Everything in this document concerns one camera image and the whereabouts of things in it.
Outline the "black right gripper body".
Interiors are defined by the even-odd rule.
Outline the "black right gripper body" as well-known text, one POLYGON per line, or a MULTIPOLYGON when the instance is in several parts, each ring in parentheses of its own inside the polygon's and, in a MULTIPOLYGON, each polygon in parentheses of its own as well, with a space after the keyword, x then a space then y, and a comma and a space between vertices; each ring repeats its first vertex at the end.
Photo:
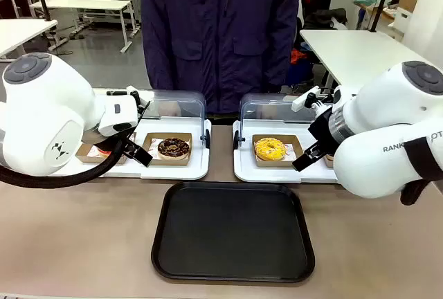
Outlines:
POLYGON ((321 114, 318 114, 313 123, 309 126, 309 133, 316 142, 309 147, 314 151, 336 151, 339 143, 334 139, 329 129, 329 118, 332 115, 332 108, 328 107, 321 114))

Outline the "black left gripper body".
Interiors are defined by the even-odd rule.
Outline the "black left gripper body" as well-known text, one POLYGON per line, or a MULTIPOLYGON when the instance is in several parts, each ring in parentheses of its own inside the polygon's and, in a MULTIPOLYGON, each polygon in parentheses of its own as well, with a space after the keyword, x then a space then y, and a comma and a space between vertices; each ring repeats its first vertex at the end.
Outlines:
POLYGON ((135 144, 135 133, 126 132, 120 135, 120 140, 123 144, 123 155, 125 156, 135 156, 138 151, 138 145, 135 144))

